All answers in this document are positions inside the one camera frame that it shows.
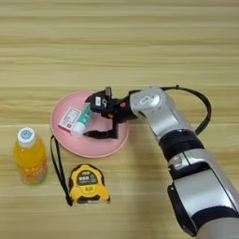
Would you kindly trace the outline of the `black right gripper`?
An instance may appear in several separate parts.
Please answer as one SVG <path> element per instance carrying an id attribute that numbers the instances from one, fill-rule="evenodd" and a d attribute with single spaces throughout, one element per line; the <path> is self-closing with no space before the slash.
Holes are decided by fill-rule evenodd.
<path id="1" fill-rule="evenodd" d="M 94 139 L 118 139 L 119 138 L 119 123 L 127 120 L 136 119 L 136 115 L 131 110 L 130 95 L 124 98 L 113 98 L 111 87 L 105 88 L 107 100 L 106 117 L 94 119 L 90 126 L 94 129 L 89 129 L 83 135 Z M 100 131 L 101 127 L 110 126 L 110 129 Z"/>

